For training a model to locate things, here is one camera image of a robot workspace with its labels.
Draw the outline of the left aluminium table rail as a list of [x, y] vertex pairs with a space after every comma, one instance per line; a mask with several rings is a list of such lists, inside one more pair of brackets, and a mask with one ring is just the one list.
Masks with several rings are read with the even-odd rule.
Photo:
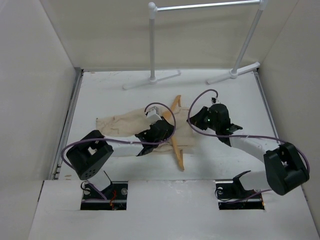
[[79, 92], [82, 84], [84, 70], [80, 67], [75, 67], [74, 70], [76, 73], [75, 80], [74, 80], [73, 88], [71, 91], [61, 136], [58, 142], [57, 152], [51, 164], [51, 169], [48, 175], [49, 180], [57, 179], [56, 174], [62, 164], [61, 151], [67, 145], [67, 141], [68, 141], [68, 137], [69, 137], [69, 133], [70, 133], [73, 117], [74, 117], [74, 112], [76, 109], [76, 104], [77, 104], [77, 100], [78, 100], [78, 96], [79, 96]]

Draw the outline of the white metal clothes rack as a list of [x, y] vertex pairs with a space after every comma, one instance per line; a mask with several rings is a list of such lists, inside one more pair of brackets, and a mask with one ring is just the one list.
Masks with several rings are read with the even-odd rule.
[[154, 2], [148, 3], [148, 12], [149, 12], [149, 62], [150, 62], [150, 76], [147, 79], [126, 83], [122, 86], [124, 90], [131, 90], [138, 87], [146, 85], [155, 85], [161, 81], [169, 80], [172, 78], [179, 77], [181, 71], [178, 70], [176, 74], [166, 76], [163, 78], [156, 77], [156, 61], [155, 61], [155, 19], [157, 13], [160, 12], [170, 12], [170, 11], [182, 11], [182, 10], [192, 10], [192, 9], [208, 9], [208, 8], [219, 8], [219, 7], [234, 7], [234, 6], [250, 6], [258, 5], [258, 10], [255, 14], [255, 17], [252, 21], [248, 34], [245, 38], [245, 41], [242, 45], [240, 53], [235, 61], [235, 64], [232, 69], [230, 69], [225, 74], [219, 75], [206, 80], [206, 83], [209, 85], [219, 83], [228, 79], [236, 79], [239, 75], [256, 70], [260, 67], [259, 62], [255, 62], [250, 65], [240, 67], [241, 61], [246, 53], [246, 50], [249, 46], [249, 43], [254, 35], [256, 27], [260, 21], [260, 18], [267, 7], [268, 0], [238, 0], [238, 1], [225, 1], [225, 2], [216, 2], [216, 3], [203, 3], [203, 4], [189, 4], [189, 5], [176, 5], [176, 6], [163, 6], [158, 7]]

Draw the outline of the wooden clothes hanger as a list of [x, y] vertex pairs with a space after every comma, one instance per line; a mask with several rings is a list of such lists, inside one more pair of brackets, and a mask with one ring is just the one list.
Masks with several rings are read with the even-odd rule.
[[[177, 95], [170, 107], [171, 111], [173, 112], [175, 110], [176, 107], [181, 107], [181, 95]], [[166, 111], [162, 114], [162, 116], [169, 121], [171, 119], [171, 114], [169, 111]], [[183, 161], [183, 150], [179, 149], [178, 147], [178, 142], [177, 139], [175, 138], [175, 136], [173, 136], [171, 138], [171, 142], [172, 142], [172, 147], [173, 147], [173, 151], [177, 160], [177, 165], [179, 167], [179, 169], [183, 172], [185, 170], [184, 167], [184, 161]]]

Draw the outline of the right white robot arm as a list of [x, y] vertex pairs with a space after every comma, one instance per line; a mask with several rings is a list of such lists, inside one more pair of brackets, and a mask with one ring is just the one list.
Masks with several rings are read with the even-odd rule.
[[280, 196], [310, 179], [310, 168], [292, 143], [270, 136], [244, 134], [243, 127], [231, 122], [227, 106], [222, 103], [204, 106], [194, 116], [189, 112], [187, 122], [195, 131], [214, 131], [225, 145], [260, 160], [264, 164], [263, 182]]

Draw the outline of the aluminium table rail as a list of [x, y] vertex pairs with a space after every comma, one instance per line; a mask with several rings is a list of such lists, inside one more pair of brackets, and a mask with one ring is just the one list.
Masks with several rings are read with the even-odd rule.
[[68, 141], [68, 137], [69, 137], [69, 133], [70, 133], [73, 117], [74, 117], [74, 112], [76, 109], [76, 104], [77, 104], [77, 100], [78, 100], [78, 96], [79, 96], [79, 92], [82, 84], [84, 70], [80, 67], [75, 67], [74, 70], [76, 73], [75, 80], [74, 80], [73, 88], [71, 91], [61, 136], [58, 142], [57, 152], [51, 164], [51, 169], [48, 175], [49, 180], [57, 179], [56, 174], [62, 164], [61, 151], [67, 145], [67, 141]]
[[263, 104], [264, 104], [264, 107], [265, 107], [266, 112], [267, 112], [267, 116], [268, 116], [269, 122], [270, 122], [271, 127], [272, 127], [273, 135], [276, 138], [279, 138], [278, 131], [276, 129], [275, 122], [274, 122], [273, 116], [272, 116], [271, 111], [270, 111], [270, 107], [269, 107], [269, 104], [268, 104], [268, 101], [267, 101], [267, 98], [266, 98], [266, 95], [265, 95], [265, 92], [264, 92], [264, 89], [263, 89], [263, 86], [262, 86], [262, 83], [261, 83], [261, 79], [260, 79], [258, 70], [253, 71], [253, 74], [254, 74], [257, 86], [259, 88], [259, 92], [261, 94], [261, 97], [262, 97]]

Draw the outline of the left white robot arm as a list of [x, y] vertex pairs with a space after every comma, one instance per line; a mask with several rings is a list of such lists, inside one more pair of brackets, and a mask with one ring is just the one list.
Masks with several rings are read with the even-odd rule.
[[159, 145], [168, 142], [176, 131], [177, 121], [170, 124], [157, 107], [144, 111], [149, 128], [129, 137], [111, 137], [93, 130], [83, 139], [67, 145], [61, 151], [62, 160], [69, 165], [80, 180], [84, 190], [106, 200], [112, 195], [113, 183], [102, 179], [102, 167], [110, 157], [141, 157], [150, 154]]

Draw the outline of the beige trousers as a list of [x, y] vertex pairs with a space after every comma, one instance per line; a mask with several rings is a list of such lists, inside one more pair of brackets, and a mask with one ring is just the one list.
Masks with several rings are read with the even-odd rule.
[[[193, 130], [187, 123], [189, 109], [176, 107], [173, 111], [176, 119], [176, 131], [174, 137], [180, 150], [187, 150], [196, 145]], [[96, 119], [96, 129], [105, 136], [129, 137], [150, 128], [142, 108], [135, 109], [126, 114]]]

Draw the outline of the right aluminium table rail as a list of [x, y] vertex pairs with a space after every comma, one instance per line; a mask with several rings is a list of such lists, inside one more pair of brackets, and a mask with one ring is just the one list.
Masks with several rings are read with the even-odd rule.
[[261, 97], [262, 97], [263, 104], [264, 104], [264, 107], [265, 107], [266, 112], [267, 112], [267, 116], [268, 116], [269, 122], [270, 122], [271, 127], [272, 127], [273, 135], [276, 138], [279, 138], [278, 131], [276, 129], [275, 122], [274, 122], [273, 116], [272, 116], [271, 111], [270, 111], [270, 107], [269, 107], [269, 104], [268, 104], [268, 101], [267, 101], [267, 98], [266, 98], [266, 95], [265, 95], [265, 92], [264, 92], [264, 89], [263, 89], [263, 86], [262, 86], [262, 83], [261, 83], [261, 79], [260, 79], [258, 70], [253, 71], [253, 74], [254, 74], [257, 86], [259, 88], [259, 92], [261, 94]]

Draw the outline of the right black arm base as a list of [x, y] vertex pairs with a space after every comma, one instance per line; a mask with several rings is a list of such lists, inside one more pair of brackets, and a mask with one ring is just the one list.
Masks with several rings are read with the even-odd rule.
[[218, 209], [223, 210], [264, 210], [262, 194], [254, 189], [245, 189], [241, 177], [250, 173], [244, 171], [230, 179], [217, 179], [215, 181], [215, 197], [218, 200]]

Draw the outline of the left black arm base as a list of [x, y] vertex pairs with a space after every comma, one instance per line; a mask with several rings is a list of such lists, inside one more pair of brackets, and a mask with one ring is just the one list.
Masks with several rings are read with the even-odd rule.
[[113, 181], [102, 191], [95, 189], [92, 183], [83, 181], [82, 200], [80, 210], [82, 211], [125, 211], [128, 199], [127, 181]]

